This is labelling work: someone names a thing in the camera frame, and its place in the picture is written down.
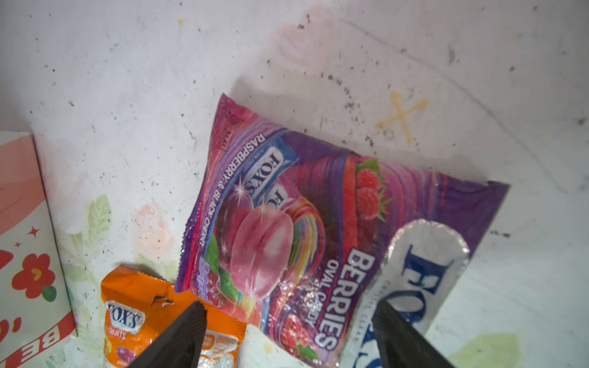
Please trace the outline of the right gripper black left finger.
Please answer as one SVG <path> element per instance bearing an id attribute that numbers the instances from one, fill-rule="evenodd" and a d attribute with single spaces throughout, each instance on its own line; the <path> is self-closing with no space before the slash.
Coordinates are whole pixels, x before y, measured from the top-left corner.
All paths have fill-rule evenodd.
<path id="1" fill-rule="evenodd" d="M 128 367 L 197 368 L 206 328 L 206 310 L 193 302 Z"/>

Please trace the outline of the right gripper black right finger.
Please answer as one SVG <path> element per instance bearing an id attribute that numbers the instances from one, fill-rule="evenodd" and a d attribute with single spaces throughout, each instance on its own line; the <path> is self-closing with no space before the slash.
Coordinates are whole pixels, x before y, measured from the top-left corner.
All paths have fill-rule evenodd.
<path id="1" fill-rule="evenodd" d="M 379 301 L 372 322 L 383 367 L 454 368 L 388 301 Z"/>

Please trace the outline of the white paper gift bag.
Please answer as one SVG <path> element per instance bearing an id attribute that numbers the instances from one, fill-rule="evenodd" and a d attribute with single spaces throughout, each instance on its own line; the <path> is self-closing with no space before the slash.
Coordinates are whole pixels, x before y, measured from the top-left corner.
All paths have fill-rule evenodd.
<path id="1" fill-rule="evenodd" d="M 34 367 L 76 334 L 32 135 L 1 133 L 1 365 Z"/>

